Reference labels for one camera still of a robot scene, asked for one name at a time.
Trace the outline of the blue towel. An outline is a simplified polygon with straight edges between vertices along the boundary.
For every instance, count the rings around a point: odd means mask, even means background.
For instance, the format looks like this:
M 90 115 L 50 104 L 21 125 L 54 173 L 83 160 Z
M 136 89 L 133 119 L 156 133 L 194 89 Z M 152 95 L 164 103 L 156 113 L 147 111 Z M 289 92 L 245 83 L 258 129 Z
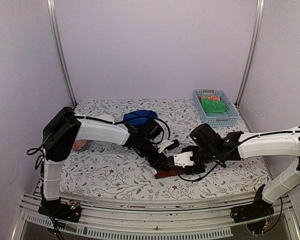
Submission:
M 157 118 L 158 114 L 152 110 L 136 110 L 126 113 L 123 116 L 123 122 L 132 126 L 142 126 L 148 120 Z

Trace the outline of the dark red towel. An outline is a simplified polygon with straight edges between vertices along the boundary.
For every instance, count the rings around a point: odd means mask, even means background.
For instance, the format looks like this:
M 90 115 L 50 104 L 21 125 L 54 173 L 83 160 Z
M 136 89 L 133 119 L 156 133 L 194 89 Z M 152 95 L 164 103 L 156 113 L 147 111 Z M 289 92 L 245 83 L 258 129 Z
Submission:
M 169 171 L 157 170 L 154 177 L 155 179 L 163 179 L 167 177 L 177 176 L 178 174 L 182 174 L 183 172 L 184 172 L 183 168 L 173 167 Z

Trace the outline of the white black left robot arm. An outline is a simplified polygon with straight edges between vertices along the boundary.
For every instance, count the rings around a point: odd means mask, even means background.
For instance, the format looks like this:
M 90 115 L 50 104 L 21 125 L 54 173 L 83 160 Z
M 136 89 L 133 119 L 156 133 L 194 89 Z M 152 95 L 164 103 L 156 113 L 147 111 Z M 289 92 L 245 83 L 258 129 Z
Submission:
M 167 156 L 154 140 L 163 132 L 154 111 L 128 113 L 116 122 L 111 115 L 78 115 L 71 107 L 62 108 L 43 129 L 42 194 L 45 209 L 53 216 L 64 213 L 60 200 L 62 168 L 73 146 L 79 141 L 95 141 L 124 146 L 135 151 L 156 170 L 164 169 Z

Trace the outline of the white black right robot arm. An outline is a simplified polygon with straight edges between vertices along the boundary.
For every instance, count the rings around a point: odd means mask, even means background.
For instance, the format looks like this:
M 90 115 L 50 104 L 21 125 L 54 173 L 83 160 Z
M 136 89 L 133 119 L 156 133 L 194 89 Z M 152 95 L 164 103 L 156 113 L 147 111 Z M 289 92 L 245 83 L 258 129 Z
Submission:
M 221 138 L 205 123 L 196 127 L 189 136 L 198 149 L 183 154 L 181 159 L 184 167 L 197 166 L 194 157 L 217 165 L 252 157 L 295 157 L 279 176 L 257 190 L 253 203 L 248 208 L 252 218 L 259 218 L 277 199 L 300 184 L 300 126 L 273 132 L 230 132 L 225 138 Z

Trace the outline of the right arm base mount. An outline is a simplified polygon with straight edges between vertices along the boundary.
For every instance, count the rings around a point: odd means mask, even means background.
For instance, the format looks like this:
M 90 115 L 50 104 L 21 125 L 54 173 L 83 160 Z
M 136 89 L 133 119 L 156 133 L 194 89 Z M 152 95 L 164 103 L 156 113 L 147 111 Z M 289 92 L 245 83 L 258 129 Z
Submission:
M 270 225 L 273 213 L 272 203 L 257 199 L 250 204 L 233 207 L 230 217 L 235 223 L 248 222 L 246 228 L 251 234 L 262 235 Z

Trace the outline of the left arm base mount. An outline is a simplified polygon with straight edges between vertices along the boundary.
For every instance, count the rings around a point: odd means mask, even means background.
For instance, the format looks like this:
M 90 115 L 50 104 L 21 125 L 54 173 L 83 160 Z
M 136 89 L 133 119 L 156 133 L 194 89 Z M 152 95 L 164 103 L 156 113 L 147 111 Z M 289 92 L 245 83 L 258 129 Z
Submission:
M 38 209 L 38 213 L 41 215 L 73 223 L 79 222 L 81 212 L 82 208 L 79 202 L 69 200 L 62 203 L 60 199 L 50 201 L 43 199 Z

